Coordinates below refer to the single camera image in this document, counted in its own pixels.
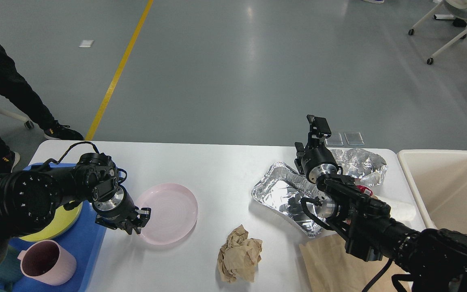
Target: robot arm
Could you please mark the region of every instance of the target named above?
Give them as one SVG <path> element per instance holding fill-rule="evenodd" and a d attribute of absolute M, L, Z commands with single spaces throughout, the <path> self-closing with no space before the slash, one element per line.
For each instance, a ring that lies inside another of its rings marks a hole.
<path fill-rule="evenodd" d="M 362 193 L 352 177 L 341 174 L 324 144 L 330 137 L 326 119 L 307 118 L 308 144 L 295 143 L 295 165 L 326 196 L 302 198 L 304 213 L 342 236 L 347 253 L 364 261 L 381 260 L 383 255 L 393 260 L 410 273 L 395 275 L 393 282 L 413 281 L 413 292 L 467 292 L 467 234 L 447 229 L 419 232 L 391 218 L 389 205 Z M 308 203 L 319 208 L 325 223 L 309 211 Z"/>
<path fill-rule="evenodd" d="M 51 168 L 50 162 L 58 162 L 49 159 L 0 178 L 0 261 L 10 238 L 41 231 L 58 207 L 70 210 L 84 201 L 96 211 L 95 223 L 140 233 L 150 219 L 150 208 L 135 206 L 121 185 L 126 177 L 119 174 L 126 172 L 110 156 L 96 152 L 82 155 L 74 167 Z"/>

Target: pink plate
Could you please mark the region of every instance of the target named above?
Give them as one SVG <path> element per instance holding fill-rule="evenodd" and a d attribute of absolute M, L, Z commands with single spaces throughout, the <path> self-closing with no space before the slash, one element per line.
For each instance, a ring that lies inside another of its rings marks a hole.
<path fill-rule="evenodd" d="M 138 207 L 152 209 L 140 237 L 150 244 L 170 244 L 192 230 L 198 218 L 198 202 L 192 192 L 176 183 L 162 183 L 143 192 Z"/>

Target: crumpled foil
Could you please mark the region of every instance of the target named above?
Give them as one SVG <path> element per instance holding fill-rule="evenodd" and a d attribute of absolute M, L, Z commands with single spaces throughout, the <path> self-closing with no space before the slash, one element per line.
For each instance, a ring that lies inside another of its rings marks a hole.
<path fill-rule="evenodd" d="M 358 185 L 381 185 L 387 172 L 387 162 L 376 153 L 361 148 L 330 150 L 343 167 L 343 174 L 356 178 Z"/>
<path fill-rule="evenodd" d="M 387 164 L 383 157 L 363 150 L 353 148 L 345 150 L 331 150 L 336 161 L 343 167 L 343 174 L 348 174 L 358 181 L 358 185 L 380 185 L 383 183 Z M 296 223 L 308 237 L 315 237 L 322 231 L 322 227 L 313 222 L 302 211 L 300 199 L 320 197 L 326 203 L 331 199 L 319 191 L 316 185 L 307 181 L 306 177 L 284 162 L 272 164 L 264 177 L 253 187 L 252 197 L 255 201 L 273 209 L 291 223 Z M 313 204 L 308 204 L 309 211 L 322 221 L 323 210 Z"/>

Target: yellow floor line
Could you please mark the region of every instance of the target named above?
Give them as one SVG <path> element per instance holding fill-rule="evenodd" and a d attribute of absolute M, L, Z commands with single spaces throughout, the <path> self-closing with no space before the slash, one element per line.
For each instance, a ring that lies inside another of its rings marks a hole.
<path fill-rule="evenodd" d="M 145 22 L 145 18 L 147 18 L 147 15 L 149 14 L 150 6 L 152 6 L 153 1 L 154 0 L 149 0 L 149 2 L 147 3 L 147 6 L 145 6 L 143 14 L 141 15 L 138 21 L 135 32 L 133 33 L 133 36 L 131 37 L 129 44 L 127 45 L 126 51 L 124 52 L 124 55 L 122 56 L 122 60 L 120 61 L 118 68 L 116 69 L 115 76 L 113 76 L 113 80 L 111 80 L 111 84 L 109 85 L 109 88 L 107 89 L 107 92 L 105 93 L 104 99 L 102 100 L 102 103 L 100 104 L 99 110 L 96 112 L 95 118 L 93 119 L 93 122 L 91 123 L 91 127 L 89 127 L 89 131 L 85 138 L 86 140 L 92 140 L 93 136 L 95 135 L 96 129 L 99 127 L 100 120 L 102 120 L 102 116 L 104 115 L 107 104 L 109 103 L 109 100 L 111 99 L 111 96 L 113 95 L 113 92 L 115 91 L 116 84 L 118 83 L 118 80 L 120 79 L 120 76 L 122 75 L 122 71 L 124 70 L 124 67 L 126 66 L 127 60 L 129 59 L 129 55 L 131 55 L 131 51 L 133 50 L 133 47 L 135 46 L 135 42 L 138 38 L 139 31 L 141 31 L 141 27 L 143 26 L 143 23 Z"/>

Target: beige plastic bin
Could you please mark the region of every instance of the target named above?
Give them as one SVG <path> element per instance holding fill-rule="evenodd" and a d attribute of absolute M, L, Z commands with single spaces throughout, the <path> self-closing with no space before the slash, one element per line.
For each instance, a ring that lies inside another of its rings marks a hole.
<path fill-rule="evenodd" d="M 467 233 L 467 151 L 402 150 L 397 157 L 426 227 Z"/>

